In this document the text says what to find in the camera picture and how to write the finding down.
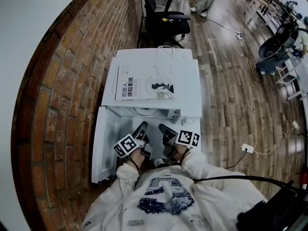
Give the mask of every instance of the white hoodie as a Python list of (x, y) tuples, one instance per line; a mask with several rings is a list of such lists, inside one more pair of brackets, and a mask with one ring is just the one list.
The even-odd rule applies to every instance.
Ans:
[(91, 205), (83, 231), (236, 231), (237, 215), (264, 196), (248, 180), (192, 179), (230, 172), (206, 163), (204, 154), (189, 153), (182, 166), (150, 170), (138, 179), (135, 168), (119, 167), (117, 179)]

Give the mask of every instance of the sweatshirt sleeve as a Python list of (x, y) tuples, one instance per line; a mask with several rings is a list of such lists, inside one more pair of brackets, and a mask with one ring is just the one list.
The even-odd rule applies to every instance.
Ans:
[[(218, 176), (245, 175), (240, 172), (232, 172), (224, 168), (210, 165), (206, 161), (203, 153), (190, 152), (183, 160), (182, 170), (186, 172), (192, 179), (204, 179)], [(258, 203), (266, 200), (264, 196), (249, 180), (241, 179), (225, 179), (225, 180), (209, 180), (198, 182), (198, 185), (210, 186), (226, 193), (230, 196), (237, 197), (243, 201)]]
[(91, 204), (87, 215), (82, 223), (82, 230), (90, 230), (93, 225), (104, 220), (108, 212), (122, 199), (134, 190), (139, 177), (138, 171), (124, 163), (116, 171), (117, 179)]

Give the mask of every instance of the book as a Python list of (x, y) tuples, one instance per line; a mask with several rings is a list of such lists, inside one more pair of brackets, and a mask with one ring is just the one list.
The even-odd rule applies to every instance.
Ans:
[(120, 65), (115, 100), (173, 99), (176, 80), (171, 64)]

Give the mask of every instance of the brick wall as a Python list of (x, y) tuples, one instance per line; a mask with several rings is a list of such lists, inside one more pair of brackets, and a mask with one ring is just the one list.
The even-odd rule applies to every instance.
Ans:
[(112, 183), (90, 183), (97, 108), (112, 57), (137, 47), (140, 25), (140, 0), (74, 0), (38, 45), (16, 100), (11, 149), (32, 229), (78, 230)]

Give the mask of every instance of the chair armrest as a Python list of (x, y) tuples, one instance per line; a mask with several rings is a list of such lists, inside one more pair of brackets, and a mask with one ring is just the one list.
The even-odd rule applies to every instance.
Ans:
[(185, 14), (169, 14), (169, 19), (173, 20), (189, 20), (191, 17)]

